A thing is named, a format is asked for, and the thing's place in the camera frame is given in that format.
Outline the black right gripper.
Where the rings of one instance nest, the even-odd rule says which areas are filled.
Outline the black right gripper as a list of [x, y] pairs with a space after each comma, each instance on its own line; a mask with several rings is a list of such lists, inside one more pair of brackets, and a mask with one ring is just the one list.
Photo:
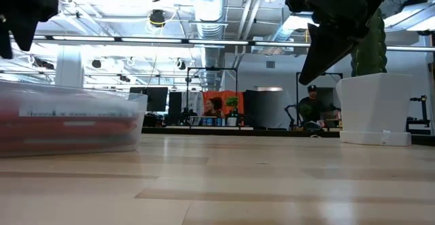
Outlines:
[[303, 85], [325, 73], [348, 55], [368, 33], [374, 14], [373, 0], [285, 0], [291, 12], [311, 12], [311, 45], [298, 81]]

